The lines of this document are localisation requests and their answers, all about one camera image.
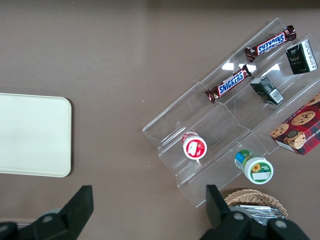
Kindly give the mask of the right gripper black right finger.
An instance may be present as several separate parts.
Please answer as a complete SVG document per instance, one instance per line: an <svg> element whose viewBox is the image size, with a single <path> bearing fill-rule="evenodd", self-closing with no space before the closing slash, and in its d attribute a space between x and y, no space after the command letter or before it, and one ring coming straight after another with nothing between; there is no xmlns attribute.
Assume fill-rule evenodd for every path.
<svg viewBox="0 0 320 240"><path fill-rule="evenodd" d="M202 240L248 240L251 219L239 211L231 211L216 185L206 186L206 212L211 223Z"/></svg>

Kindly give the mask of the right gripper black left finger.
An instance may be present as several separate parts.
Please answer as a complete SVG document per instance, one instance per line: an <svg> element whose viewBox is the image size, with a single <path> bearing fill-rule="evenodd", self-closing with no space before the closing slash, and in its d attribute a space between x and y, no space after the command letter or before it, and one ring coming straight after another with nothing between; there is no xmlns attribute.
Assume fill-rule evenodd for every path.
<svg viewBox="0 0 320 240"><path fill-rule="evenodd" d="M93 188L82 186L57 213L50 212L32 224L36 240L76 240L94 210Z"/></svg>

